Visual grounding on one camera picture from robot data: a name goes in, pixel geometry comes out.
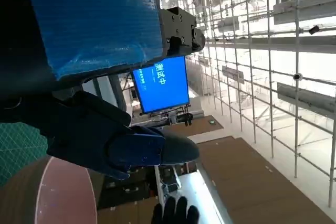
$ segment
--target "brown floor panel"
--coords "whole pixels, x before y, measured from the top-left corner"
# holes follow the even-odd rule
[[[210,120],[216,122],[216,124],[211,125]],[[173,124],[166,126],[165,129],[176,132],[183,136],[192,136],[196,134],[201,134],[209,131],[223,129],[220,123],[214,119],[212,115],[205,116],[203,118],[197,118],[192,121],[192,125],[185,126],[184,123]]]
[[[234,224],[334,223],[242,138],[198,144]]]

